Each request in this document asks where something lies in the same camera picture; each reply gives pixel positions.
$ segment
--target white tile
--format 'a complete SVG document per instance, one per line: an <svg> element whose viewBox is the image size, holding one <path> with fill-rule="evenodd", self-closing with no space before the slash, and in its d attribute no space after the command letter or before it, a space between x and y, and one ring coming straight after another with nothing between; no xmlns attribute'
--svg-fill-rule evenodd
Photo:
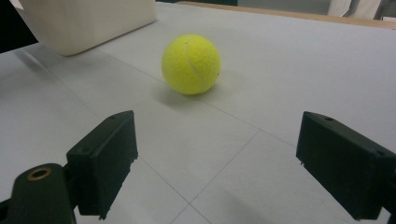
<svg viewBox="0 0 396 224"><path fill-rule="evenodd" d="M192 205L212 224L356 223L295 158L288 144L259 133ZM383 212L377 221L386 223Z"/></svg>
<svg viewBox="0 0 396 224"><path fill-rule="evenodd" d="M139 31L143 32L131 32L120 36L116 41L109 41L97 49L164 81L161 71L163 51L176 37L168 33L166 29L159 18L154 23L140 28Z"/></svg>
<svg viewBox="0 0 396 224"><path fill-rule="evenodd" d="M75 212L78 224L163 224L171 223L186 205L186 201L146 163L137 159L105 220L80 216L77 209Z"/></svg>
<svg viewBox="0 0 396 224"><path fill-rule="evenodd" d="M142 157L188 202L257 132L111 57L50 70L101 118L132 109Z"/></svg>
<svg viewBox="0 0 396 224"><path fill-rule="evenodd" d="M172 224L210 224L192 206L187 208L172 222Z"/></svg>
<svg viewBox="0 0 396 224"><path fill-rule="evenodd" d="M0 55L0 200L34 166L66 164L65 153L101 120L23 50Z"/></svg>

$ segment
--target white table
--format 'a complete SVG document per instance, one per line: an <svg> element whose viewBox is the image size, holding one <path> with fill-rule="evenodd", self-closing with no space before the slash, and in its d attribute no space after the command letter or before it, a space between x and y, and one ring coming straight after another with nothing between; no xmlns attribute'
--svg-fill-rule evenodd
<svg viewBox="0 0 396 224"><path fill-rule="evenodd" d="M215 87L163 81L176 36L218 47ZM305 110L396 151L396 32L158 3L158 20L64 58L36 44L0 55L0 200L107 116L135 112L139 159L102 223L356 223L295 158ZM377 221L386 223L383 210ZM98 223L80 217L78 223Z"/></svg>

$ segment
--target yellow tennis ball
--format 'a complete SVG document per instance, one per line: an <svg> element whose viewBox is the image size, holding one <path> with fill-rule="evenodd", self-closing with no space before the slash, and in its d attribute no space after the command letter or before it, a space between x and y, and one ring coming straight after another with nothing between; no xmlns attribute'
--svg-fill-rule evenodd
<svg viewBox="0 0 396 224"><path fill-rule="evenodd" d="M215 45L201 35L182 35L163 53L163 77L172 89L183 94L209 90L220 70Z"/></svg>

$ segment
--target white surface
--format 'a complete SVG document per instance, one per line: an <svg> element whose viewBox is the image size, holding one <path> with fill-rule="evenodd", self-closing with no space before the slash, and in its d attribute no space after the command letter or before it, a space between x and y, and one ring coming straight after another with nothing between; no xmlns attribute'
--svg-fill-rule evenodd
<svg viewBox="0 0 396 224"><path fill-rule="evenodd" d="M156 19L155 0L13 0L40 43L73 55Z"/></svg>
<svg viewBox="0 0 396 224"><path fill-rule="evenodd" d="M354 0L349 17L372 20L381 6L381 2L384 2L384 0Z"/></svg>
<svg viewBox="0 0 396 224"><path fill-rule="evenodd" d="M158 9L151 25L74 57L40 44L0 55L0 200L22 171L65 164L100 121L132 109L140 157L103 223L355 223L295 158L301 117L325 114L396 151L395 31ZM222 56L199 96L161 74L166 45L186 33Z"/></svg>
<svg viewBox="0 0 396 224"><path fill-rule="evenodd" d="M351 0L332 0L327 15L343 17L349 11Z"/></svg>
<svg viewBox="0 0 396 224"><path fill-rule="evenodd" d="M383 17L382 20L383 21L396 21L396 18L394 18L394 17Z"/></svg>

